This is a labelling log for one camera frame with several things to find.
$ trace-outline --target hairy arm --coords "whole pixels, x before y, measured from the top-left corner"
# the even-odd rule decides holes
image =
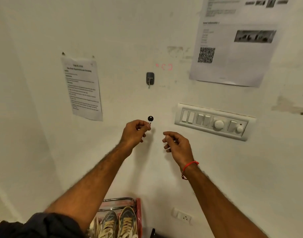
[[[176,132],[164,132],[162,140],[167,152],[182,170],[186,164],[194,161],[189,140]],[[184,172],[189,180],[202,211],[215,238],[267,238],[251,220],[249,220],[196,164],[189,165]]]
[[[126,124],[120,143],[90,172],[54,201],[46,213],[58,213],[73,218],[85,232],[90,226],[123,161],[150,130],[146,121]]]

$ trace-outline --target electrical socket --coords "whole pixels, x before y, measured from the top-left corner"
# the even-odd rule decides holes
[[[186,214],[185,212],[182,212],[176,208],[173,209],[172,216],[185,223],[191,224],[190,222],[191,222],[192,216],[190,216],[190,215]]]

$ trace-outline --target shoelace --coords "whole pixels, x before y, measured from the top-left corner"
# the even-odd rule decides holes
[[[120,234],[121,238],[138,238],[137,234],[133,235],[131,223],[132,223],[132,218],[123,219],[123,228],[122,228],[122,232]]]
[[[100,232],[99,234],[99,238],[113,238],[113,234],[114,234],[114,223],[115,221],[111,220],[111,221],[106,221],[103,227],[102,232]]]

